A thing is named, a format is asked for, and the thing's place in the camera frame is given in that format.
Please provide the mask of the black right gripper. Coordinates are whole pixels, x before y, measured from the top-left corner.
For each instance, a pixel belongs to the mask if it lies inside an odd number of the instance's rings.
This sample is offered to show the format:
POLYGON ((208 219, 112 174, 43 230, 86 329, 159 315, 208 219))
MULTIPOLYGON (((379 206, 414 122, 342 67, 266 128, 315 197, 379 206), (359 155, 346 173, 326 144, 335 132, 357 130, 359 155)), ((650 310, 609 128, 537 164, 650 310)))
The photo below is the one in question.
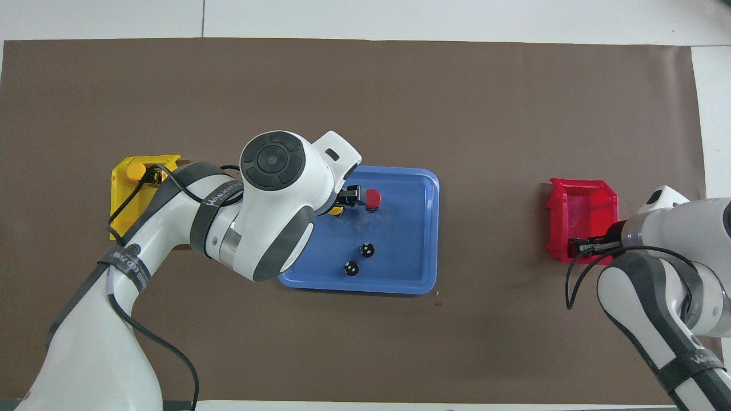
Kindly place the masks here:
POLYGON ((595 236, 582 239, 573 237, 571 245, 577 247, 577 254, 582 256, 602 255, 619 249, 623 245, 623 229, 627 220, 616 221, 608 227, 607 236, 595 236))

